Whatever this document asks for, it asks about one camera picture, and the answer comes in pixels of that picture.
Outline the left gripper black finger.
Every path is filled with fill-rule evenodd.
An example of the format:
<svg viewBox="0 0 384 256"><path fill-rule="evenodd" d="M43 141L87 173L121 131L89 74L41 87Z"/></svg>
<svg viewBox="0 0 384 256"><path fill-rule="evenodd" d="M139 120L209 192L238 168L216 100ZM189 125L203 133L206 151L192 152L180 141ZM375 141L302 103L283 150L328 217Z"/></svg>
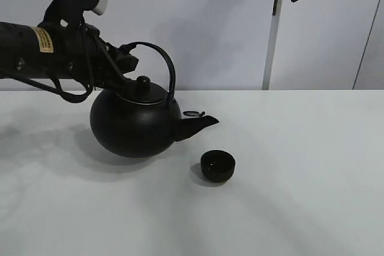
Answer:
<svg viewBox="0 0 384 256"><path fill-rule="evenodd" d="M130 53L136 45L123 44L115 47L108 43L107 46L110 57L122 74L133 72L136 69L139 60Z"/></svg>

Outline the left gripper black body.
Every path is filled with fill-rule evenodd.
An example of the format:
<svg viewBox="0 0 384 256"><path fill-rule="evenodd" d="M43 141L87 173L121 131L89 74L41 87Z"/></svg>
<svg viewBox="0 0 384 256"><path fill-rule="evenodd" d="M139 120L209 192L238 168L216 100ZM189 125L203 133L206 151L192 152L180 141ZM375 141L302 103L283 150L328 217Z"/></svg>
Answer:
<svg viewBox="0 0 384 256"><path fill-rule="evenodd" d="M124 77L108 53L100 31L83 22L78 28L41 22L37 28L50 36L53 53L37 61L37 79L72 79L85 86L105 87Z"/></svg>

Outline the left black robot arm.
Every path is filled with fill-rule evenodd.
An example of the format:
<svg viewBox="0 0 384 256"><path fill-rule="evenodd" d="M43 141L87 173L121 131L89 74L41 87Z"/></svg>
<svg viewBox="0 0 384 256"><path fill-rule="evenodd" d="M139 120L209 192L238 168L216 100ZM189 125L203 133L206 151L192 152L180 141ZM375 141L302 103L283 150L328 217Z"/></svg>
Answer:
<svg viewBox="0 0 384 256"><path fill-rule="evenodd" d="M139 60L103 41L94 27L68 29L1 23L1 69L30 79L57 77L102 88L117 73L134 71Z"/></svg>

